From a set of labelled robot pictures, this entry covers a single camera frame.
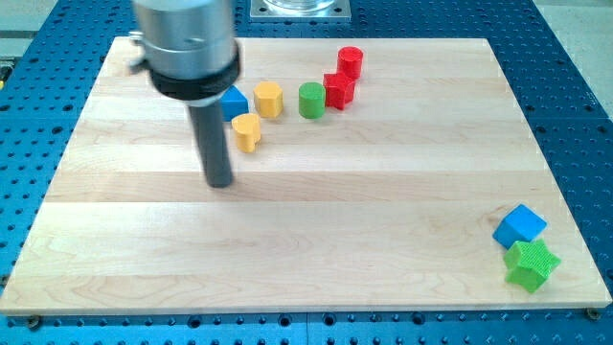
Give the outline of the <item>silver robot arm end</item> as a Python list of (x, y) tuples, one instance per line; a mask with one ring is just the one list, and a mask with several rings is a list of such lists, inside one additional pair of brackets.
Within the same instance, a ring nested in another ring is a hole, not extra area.
[(133, 0), (150, 78), (192, 107), (217, 102), (238, 78), (239, 47), (229, 0)]

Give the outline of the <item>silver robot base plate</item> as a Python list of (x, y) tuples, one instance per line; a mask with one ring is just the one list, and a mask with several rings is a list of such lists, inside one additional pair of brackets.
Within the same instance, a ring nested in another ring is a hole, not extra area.
[(251, 22), (348, 22), (350, 0), (251, 0)]

